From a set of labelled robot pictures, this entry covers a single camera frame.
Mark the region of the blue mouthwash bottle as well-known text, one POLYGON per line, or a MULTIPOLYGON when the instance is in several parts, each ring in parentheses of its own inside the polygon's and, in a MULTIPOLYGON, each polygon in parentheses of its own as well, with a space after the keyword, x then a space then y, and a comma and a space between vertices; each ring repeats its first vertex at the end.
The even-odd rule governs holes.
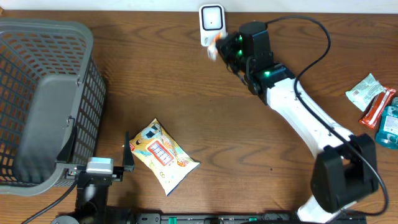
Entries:
POLYGON ((394 97, 391 105, 386 106, 382 113, 379 131, 376 134, 376 142, 378 144, 397 150, 397 121, 397 97, 394 97))

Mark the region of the large yellow snack bag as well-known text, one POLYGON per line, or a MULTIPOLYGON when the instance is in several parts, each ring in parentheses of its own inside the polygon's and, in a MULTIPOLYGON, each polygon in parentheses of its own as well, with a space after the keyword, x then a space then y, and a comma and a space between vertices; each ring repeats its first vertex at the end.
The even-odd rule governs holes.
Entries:
POLYGON ((170 195, 200 165, 181 148, 156 118, 132 138, 128 145, 132 155, 154 173, 166 195, 170 195))

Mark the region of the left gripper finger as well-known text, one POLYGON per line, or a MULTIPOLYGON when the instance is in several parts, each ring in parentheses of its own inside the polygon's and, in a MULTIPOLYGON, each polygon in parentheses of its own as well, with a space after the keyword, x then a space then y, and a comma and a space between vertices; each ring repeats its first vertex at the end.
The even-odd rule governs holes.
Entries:
POLYGON ((125 133, 125 143, 123 152, 123 167, 125 171, 133 171, 135 168, 134 158, 131 153, 131 147, 129 144, 129 132, 125 133))
POLYGON ((76 142, 76 136, 77 136, 77 126, 74 126, 71 132, 71 135, 62 148, 62 150, 59 152, 55 162, 61 163, 61 164, 69 164, 72 161, 72 155, 75 147, 75 142, 76 142))

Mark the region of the light teal snack packet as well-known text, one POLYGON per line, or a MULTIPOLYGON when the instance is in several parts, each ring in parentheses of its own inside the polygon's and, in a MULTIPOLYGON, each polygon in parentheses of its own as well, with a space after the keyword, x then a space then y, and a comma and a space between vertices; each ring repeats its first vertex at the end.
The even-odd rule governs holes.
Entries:
POLYGON ((364 112, 374 97, 382 92, 385 92, 384 87, 370 73, 350 91, 347 91, 346 96, 350 102, 364 112))

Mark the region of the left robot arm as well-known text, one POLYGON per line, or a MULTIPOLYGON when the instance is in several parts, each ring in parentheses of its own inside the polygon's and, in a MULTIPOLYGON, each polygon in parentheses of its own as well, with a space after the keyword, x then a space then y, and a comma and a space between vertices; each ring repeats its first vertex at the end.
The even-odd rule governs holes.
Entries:
POLYGON ((75 146, 77 127, 58 154, 55 167, 72 172, 74 182, 62 195, 63 200, 73 189, 76 189, 74 211, 57 216, 53 223, 131 223, 134 215, 128 208, 108 205, 108 192, 112 183, 121 182, 125 172, 135 168, 134 158, 129 145, 129 133, 126 133, 123 149, 123 164, 115 166, 110 158, 91 157, 87 164, 72 164, 72 149, 75 146))

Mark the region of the small orange snack packet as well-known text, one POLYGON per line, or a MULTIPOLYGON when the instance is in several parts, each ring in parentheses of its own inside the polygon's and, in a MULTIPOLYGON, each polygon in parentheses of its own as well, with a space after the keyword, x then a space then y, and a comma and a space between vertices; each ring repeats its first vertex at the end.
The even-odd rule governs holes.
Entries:
POLYGON ((217 59, 219 54, 218 49, 226 42, 227 37, 227 32, 219 32, 212 38, 209 46, 207 47, 207 54, 210 60, 215 61, 217 59))

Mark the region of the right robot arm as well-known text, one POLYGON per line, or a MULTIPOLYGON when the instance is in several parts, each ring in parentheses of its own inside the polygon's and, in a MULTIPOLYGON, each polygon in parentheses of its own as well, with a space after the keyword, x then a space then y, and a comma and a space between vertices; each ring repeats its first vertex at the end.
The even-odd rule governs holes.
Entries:
POLYGON ((355 136, 328 116, 302 88, 299 77, 274 61, 265 22, 249 22, 231 34, 216 35, 208 47, 249 91, 279 113, 315 158, 312 196, 297 210, 304 223, 331 223, 354 215, 350 206, 383 189, 376 147, 367 134, 355 136))

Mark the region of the red orange snack bar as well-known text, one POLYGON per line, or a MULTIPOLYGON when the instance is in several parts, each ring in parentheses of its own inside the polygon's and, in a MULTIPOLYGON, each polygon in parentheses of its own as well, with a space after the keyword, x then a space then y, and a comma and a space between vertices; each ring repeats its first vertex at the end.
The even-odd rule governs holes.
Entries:
POLYGON ((382 112, 385 107, 391 102, 397 90, 385 87, 384 91, 380 92, 372 102, 369 111, 359 120, 359 123, 368 128, 375 129, 382 112))

